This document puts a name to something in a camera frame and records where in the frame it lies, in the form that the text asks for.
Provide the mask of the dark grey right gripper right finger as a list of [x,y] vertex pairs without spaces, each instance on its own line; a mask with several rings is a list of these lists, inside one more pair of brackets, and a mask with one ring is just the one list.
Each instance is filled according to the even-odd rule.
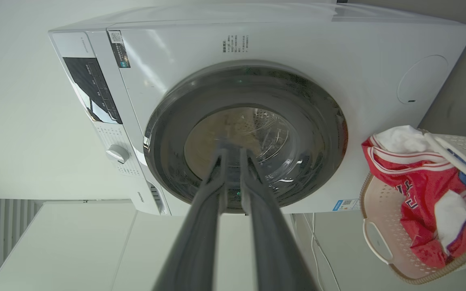
[[251,218],[258,291],[318,291],[253,153],[240,150],[240,195]]

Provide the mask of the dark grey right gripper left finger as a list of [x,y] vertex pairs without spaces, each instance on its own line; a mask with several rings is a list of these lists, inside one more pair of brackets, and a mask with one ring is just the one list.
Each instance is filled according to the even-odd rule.
[[220,141],[152,291],[214,291],[220,216],[227,208],[229,147]]

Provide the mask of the round black glass washer door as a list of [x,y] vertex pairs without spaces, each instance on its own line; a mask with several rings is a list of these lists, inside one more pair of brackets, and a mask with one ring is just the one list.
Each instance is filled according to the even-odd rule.
[[[197,177],[186,163],[188,135],[205,117],[242,107],[272,111],[294,127],[297,158],[288,179],[268,182],[280,207],[311,195],[338,170],[348,130],[340,106],[328,92],[290,67],[267,61],[228,61],[183,79],[148,121],[144,156],[164,189],[192,202],[207,175]],[[240,169],[229,168],[234,185],[228,193],[228,213],[242,213],[239,173]]]

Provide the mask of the white front-load washing machine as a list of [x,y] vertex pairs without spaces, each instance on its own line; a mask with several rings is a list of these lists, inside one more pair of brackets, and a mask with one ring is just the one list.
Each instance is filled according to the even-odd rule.
[[[121,31],[131,68],[118,67],[107,31]],[[359,4],[209,3],[133,8],[54,28],[49,37],[105,150],[118,144],[131,155],[111,163],[127,175],[134,206],[149,214],[182,217],[191,206],[161,186],[144,156],[148,122],[178,83],[228,61],[267,61],[309,78],[340,106],[348,144],[323,186],[281,209],[320,213],[359,198],[369,173],[360,145],[368,136],[420,124],[435,99],[403,104],[399,82],[429,55],[447,59],[447,79],[466,47],[466,24]],[[91,119],[64,57],[97,59],[122,124]]]

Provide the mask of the blue energy label sticker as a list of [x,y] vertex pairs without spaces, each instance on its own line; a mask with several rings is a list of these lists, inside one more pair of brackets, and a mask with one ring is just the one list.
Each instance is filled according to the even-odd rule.
[[359,210],[360,209],[360,199],[346,199],[346,200],[339,200],[334,208],[333,211],[351,211],[351,210]]

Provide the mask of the steel washer drum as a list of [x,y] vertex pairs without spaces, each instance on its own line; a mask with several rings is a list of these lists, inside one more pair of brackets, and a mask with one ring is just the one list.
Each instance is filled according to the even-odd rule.
[[228,167],[240,169],[240,149],[253,153],[269,183],[288,179],[297,158],[294,127],[278,114],[260,108],[229,108],[205,117],[187,137],[187,166],[204,178],[218,148],[228,149]]

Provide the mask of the silver washer control knob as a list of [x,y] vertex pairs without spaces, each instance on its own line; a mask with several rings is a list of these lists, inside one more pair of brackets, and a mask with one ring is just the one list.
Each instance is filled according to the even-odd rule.
[[110,160],[120,164],[125,164],[131,156],[126,149],[119,146],[118,144],[111,145],[106,150],[106,155]]

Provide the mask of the cream perforated laundry basket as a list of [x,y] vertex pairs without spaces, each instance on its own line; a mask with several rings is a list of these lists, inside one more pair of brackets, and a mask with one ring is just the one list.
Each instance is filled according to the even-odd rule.
[[[421,130],[435,153],[466,174],[466,137]],[[371,251],[403,281],[422,285],[466,269],[466,252],[445,267],[429,267],[410,250],[412,243],[400,223],[403,195],[370,172],[360,193],[364,238]]]

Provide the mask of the white cabinet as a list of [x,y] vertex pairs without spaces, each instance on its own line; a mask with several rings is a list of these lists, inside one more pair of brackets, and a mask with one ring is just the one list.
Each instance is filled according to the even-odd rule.
[[0,267],[0,291],[152,291],[184,220],[124,200],[46,202]]

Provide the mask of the red basketball jersey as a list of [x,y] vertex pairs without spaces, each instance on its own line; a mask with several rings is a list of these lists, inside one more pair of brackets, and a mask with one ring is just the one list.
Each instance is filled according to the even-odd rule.
[[466,220],[453,223],[437,214],[453,166],[435,152],[396,154],[377,147],[371,137],[361,145],[370,172],[404,197],[400,223],[410,250],[429,267],[445,267],[466,252]]

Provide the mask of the white cloth garment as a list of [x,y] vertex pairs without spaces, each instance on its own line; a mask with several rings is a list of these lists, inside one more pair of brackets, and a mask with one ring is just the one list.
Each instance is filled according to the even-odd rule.
[[424,133],[410,125],[387,129],[371,139],[377,147],[396,154],[434,152]]

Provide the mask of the black washer display panel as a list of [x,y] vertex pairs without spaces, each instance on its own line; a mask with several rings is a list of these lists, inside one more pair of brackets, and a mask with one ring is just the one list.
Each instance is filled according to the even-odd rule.
[[97,59],[64,57],[63,61],[91,119],[102,123],[122,124]]

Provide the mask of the black qr sticker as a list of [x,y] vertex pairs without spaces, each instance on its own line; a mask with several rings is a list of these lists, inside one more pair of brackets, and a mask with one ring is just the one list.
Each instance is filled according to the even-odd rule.
[[121,31],[107,31],[110,45],[119,68],[131,68]]

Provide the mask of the round white filter cover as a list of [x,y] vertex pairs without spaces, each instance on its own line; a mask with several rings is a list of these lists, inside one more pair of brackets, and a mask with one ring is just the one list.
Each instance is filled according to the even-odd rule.
[[417,61],[404,74],[396,90],[403,104],[430,103],[448,74],[448,61],[440,55],[429,55]]

